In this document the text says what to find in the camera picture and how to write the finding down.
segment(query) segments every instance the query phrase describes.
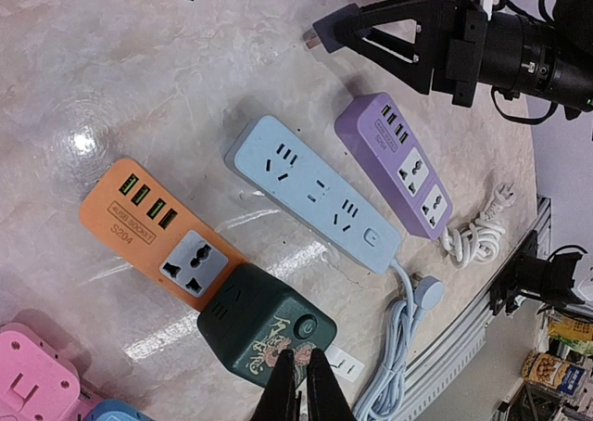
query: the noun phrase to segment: white wall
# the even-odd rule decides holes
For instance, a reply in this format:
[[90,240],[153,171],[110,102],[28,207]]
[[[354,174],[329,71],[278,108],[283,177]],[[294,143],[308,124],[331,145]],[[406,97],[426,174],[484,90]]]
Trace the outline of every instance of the white wall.
[[[537,0],[512,0],[532,14]],[[549,103],[529,97],[531,116]],[[578,243],[593,249],[593,114],[567,121],[563,109],[533,130],[537,191],[552,198],[552,247]]]

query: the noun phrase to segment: gray floor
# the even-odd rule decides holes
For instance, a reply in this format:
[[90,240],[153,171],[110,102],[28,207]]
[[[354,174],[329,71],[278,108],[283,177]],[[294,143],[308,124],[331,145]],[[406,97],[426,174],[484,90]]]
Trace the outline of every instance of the gray floor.
[[417,421],[488,421],[521,382],[521,366],[536,337],[537,302],[528,300],[514,317],[497,317],[486,345]]

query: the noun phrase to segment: table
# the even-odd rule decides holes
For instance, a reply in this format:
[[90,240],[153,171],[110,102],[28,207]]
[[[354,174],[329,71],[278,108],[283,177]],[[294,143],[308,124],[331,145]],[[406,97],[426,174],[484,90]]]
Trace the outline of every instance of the table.
[[[227,373],[196,313],[91,236],[84,195],[111,162],[142,162],[254,263],[339,325],[336,345],[365,362],[382,343],[394,274],[369,274],[224,165],[248,121],[272,114],[334,166],[404,234],[410,273],[443,280],[410,358],[429,345],[503,262],[536,216],[527,127],[505,122],[487,89],[472,109],[420,96],[358,55],[307,50],[312,21],[377,0],[0,0],[0,322],[17,320],[70,358],[105,396],[156,419],[248,419],[260,389]],[[409,24],[397,26],[403,32]],[[455,204],[473,218],[493,185],[514,181],[502,255],[453,268],[403,226],[334,134],[352,97],[388,92]],[[508,105],[525,114],[523,101]],[[363,384],[341,382],[350,401]]]

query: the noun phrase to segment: usb port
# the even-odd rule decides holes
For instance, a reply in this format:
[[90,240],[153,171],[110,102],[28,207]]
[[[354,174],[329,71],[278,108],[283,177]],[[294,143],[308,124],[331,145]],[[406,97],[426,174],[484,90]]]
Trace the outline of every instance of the usb port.
[[134,174],[130,175],[128,177],[128,180],[126,180],[126,182],[123,185],[121,185],[121,194],[123,194],[124,196],[127,195],[136,183],[138,183],[138,177],[136,177]]
[[169,224],[173,221],[175,217],[177,217],[177,211],[168,210],[165,216],[162,219],[160,219],[160,222],[158,222],[158,226],[160,226],[163,229],[167,229],[167,226],[169,226]]
[[136,192],[136,195],[132,198],[132,203],[138,206],[142,200],[145,199],[146,195],[150,192],[150,188],[147,185],[142,185],[140,190]]
[[165,206],[165,201],[162,198],[159,198],[155,202],[155,204],[152,205],[152,208],[146,215],[148,217],[150,217],[152,220],[155,220],[155,217],[157,217],[158,213],[160,212],[160,210],[163,209],[164,206]]

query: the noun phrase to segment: pink power strip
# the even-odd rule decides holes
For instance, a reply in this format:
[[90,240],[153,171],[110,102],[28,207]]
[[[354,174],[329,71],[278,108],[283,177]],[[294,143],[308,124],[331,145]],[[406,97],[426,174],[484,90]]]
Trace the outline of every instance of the pink power strip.
[[0,421],[82,421],[101,401],[28,327],[0,328]]

